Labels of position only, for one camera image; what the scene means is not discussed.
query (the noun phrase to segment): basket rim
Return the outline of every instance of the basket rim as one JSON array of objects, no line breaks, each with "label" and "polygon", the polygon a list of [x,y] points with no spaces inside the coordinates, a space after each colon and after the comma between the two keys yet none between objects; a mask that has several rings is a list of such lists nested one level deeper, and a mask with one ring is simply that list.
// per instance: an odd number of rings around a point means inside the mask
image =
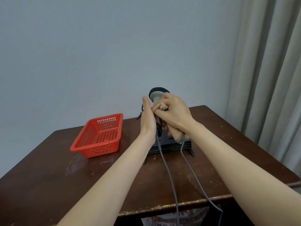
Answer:
[{"label": "basket rim", "polygon": [[[75,145],[80,140],[82,134],[86,131],[86,129],[88,127],[88,124],[90,122],[92,122],[94,120],[108,118],[108,117],[111,117],[111,116],[116,116],[116,115],[120,115],[119,125],[118,125],[118,134],[117,134],[117,138],[116,139],[114,139],[114,140],[107,140],[107,141],[100,142],[100,143],[89,144],[89,145],[85,145],[85,146],[81,146],[81,147],[75,147]],[[70,151],[72,151],[72,152],[83,151],[83,150],[87,150],[87,149],[92,148],[92,147],[99,147],[99,146],[103,146],[103,145],[107,145],[107,144],[118,142],[121,139],[122,122],[123,122],[123,114],[122,113],[116,113],[116,114],[107,115],[107,116],[103,116],[103,117],[97,117],[97,118],[93,118],[93,119],[88,120],[87,123],[85,124],[85,126],[82,128],[82,130],[78,134],[78,136],[76,137],[76,139],[74,140],[73,144],[71,145]]]}]

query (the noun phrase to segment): brown wooden table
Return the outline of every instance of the brown wooden table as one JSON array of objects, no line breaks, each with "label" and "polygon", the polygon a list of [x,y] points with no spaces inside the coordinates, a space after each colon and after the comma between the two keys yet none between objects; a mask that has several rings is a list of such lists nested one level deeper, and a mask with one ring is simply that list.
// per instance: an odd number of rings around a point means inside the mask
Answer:
[{"label": "brown wooden table", "polygon": [[[195,120],[242,155],[290,187],[300,178],[253,143],[207,106],[190,108]],[[111,167],[139,134],[140,120],[123,121],[119,151],[86,159],[70,152],[82,127],[58,130],[0,179],[0,225],[53,225],[75,205]],[[203,152],[192,143],[195,158],[184,152],[207,195],[215,202],[233,198]],[[208,205],[179,151],[164,155],[171,172],[179,206]],[[141,217],[175,211],[169,177],[160,155],[148,156],[135,178],[119,216]]]}]

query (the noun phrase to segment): towel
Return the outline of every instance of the towel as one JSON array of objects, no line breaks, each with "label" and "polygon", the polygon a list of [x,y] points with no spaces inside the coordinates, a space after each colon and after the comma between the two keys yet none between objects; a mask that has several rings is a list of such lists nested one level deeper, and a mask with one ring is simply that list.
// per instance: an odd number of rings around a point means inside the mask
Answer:
[{"label": "towel", "polygon": [[[155,107],[152,108],[153,113],[155,113],[157,109],[167,111],[168,105],[162,102],[158,103]],[[175,141],[180,144],[190,139],[190,137],[187,136],[186,133],[180,131],[177,128],[172,127],[171,125],[167,124],[165,121],[162,121],[162,130],[166,130],[166,135],[172,136],[175,139]]]}]

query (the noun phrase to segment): person's left arm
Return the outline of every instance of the person's left arm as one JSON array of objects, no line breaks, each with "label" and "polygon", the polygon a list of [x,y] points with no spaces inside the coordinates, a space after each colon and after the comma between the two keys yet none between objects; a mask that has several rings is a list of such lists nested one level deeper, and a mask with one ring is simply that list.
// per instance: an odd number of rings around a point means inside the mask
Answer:
[{"label": "person's left arm", "polygon": [[147,97],[137,139],[73,206],[57,226],[114,225],[124,199],[151,146],[155,143],[156,121]]}]

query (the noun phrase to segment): cable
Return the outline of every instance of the cable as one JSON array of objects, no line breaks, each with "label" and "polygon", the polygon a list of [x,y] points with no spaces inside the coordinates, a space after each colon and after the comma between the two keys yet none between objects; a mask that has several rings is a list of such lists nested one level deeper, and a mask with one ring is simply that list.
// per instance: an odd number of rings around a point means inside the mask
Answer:
[{"label": "cable", "polygon": [[161,149],[161,145],[160,145],[160,142],[159,142],[158,131],[156,132],[156,142],[157,142],[157,145],[158,145],[158,149],[160,151],[160,155],[161,155],[161,157],[163,159],[163,162],[165,164],[165,167],[167,169],[167,172],[168,172],[168,175],[169,175],[169,178],[170,178],[170,182],[171,182],[172,191],[173,191],[173,194],[175,196],[175,208],[177,210],[177,226],[179,226],[180,225],[180,219],[179,219],[179,204],[178,204],[177,194],[175,193],[175,187],[174,187],[173,182],[172,182],[171,174],[169,172],[169,169],[167,167],[167,164],[166,164],[165,159],[164,159],[163,154],[162,154],[162,149]]},{"label": "cable", "polygon": [[220,217],[219,217],[219,224],[218,224],[218,226],[220,226],[221,220],[222,220],[222,216],[223,216],[223,211],[222,211],[219,207],[217,207],[215,204],[213,204],[213,202],[210,200],[210,198],[208,198],[208,196],[206,195],[206,193],[205,193],[203,187],[201,186],[200,181],[198,180],[198,178],[197,178],[195,172],[193,171],[193,169],[191,168],[189,162],[187,161],[186,157],[185,157],[184,154],[183,154],[183,145],[184,145],[184,142],[183,142],[182,145],[181,145],[181,154],[182,154],[183,158],[185,159],[186,163],[188,164],[188,166],[189,166],[191,172],[193,173],[195,179],[197,180],[199,186],[201,187],[201,190],[202,190],[204,196],[206,197],[206,199],[209,201],[209,203],[210,203],[214,208],[216,208],[218,211],[221,212]]}]

